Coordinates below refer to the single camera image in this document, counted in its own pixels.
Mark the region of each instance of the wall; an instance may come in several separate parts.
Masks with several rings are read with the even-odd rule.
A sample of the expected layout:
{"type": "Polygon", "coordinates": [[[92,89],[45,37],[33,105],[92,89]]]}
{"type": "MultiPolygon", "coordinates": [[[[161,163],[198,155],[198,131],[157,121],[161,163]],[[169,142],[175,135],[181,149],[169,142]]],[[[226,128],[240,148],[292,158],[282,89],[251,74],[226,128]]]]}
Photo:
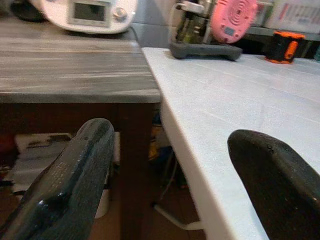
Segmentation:
{"type": "MultiPolygon", "coordinates": [[[[141,47],[168,47],[170,10],[176,0],[138,0],[132,26],[141,47]]],[[[173,26],[179,22],[181,11],[174,12],[173,26]]]]}

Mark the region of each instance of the pink round object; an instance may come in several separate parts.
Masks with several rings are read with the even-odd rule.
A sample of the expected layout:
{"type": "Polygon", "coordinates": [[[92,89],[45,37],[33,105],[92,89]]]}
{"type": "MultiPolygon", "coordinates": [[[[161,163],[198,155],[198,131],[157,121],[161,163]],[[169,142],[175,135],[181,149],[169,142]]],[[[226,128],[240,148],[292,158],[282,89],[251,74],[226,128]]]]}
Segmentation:
{"type": "Polygon", "coordinates": [[[240,40],[256,17],[256,0],[218,0],[211,17],[213,37],[220,43],[240,40]]]}

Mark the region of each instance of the white table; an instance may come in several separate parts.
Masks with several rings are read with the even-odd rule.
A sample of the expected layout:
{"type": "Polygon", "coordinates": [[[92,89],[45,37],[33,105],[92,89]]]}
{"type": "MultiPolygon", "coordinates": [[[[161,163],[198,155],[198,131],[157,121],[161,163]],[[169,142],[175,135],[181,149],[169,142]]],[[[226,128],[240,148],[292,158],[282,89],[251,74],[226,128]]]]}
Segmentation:
{"type": "Polygon", "coordinates": [[[230,161],[227,139],[237,129],[266,133],[320,173],[320,64],[295,59],[279,65],[245,54],[237,62],[177,60],[168,49],[142,50],[207,239],[268,239],[230,161]]]}

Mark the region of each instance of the gray marble tabletop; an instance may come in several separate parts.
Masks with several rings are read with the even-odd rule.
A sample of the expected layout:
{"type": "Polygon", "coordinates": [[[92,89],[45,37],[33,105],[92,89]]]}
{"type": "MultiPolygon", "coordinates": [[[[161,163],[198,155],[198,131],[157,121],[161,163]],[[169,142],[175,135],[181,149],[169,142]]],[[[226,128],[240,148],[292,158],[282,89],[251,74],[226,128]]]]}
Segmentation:
{"type": "Polygon", "coordinates": [[[0,17],[1,103],[158,103],[132,32],[86,35],[0,17]]]}

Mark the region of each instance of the table leg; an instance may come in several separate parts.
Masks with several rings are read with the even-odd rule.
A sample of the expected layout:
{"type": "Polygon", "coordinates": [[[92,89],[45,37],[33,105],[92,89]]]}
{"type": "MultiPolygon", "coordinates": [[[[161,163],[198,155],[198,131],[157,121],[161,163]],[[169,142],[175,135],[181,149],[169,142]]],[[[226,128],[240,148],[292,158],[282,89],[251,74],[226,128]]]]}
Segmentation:
{"type": "Polygon", "coordinates": [[[120,235],[142,238],[153,104],[120,104],[120,235]]]}

